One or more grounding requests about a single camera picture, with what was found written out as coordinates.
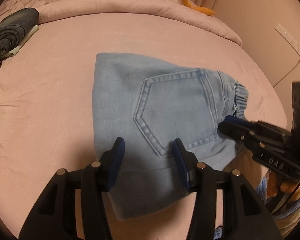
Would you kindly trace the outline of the person's right hand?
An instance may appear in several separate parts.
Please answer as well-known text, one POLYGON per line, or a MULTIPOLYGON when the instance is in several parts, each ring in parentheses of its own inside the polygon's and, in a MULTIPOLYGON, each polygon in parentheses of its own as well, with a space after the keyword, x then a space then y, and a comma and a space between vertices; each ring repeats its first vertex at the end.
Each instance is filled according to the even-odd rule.
POLYGON ((291 180, 280 182, 279 175, 274 171, 270 171, 267 183, 267 197, 275 197, 279 192, 287 194, 293 193, 289 202, 296 202, 300 198, 300 186, 296 189, 298 183, 291 180))

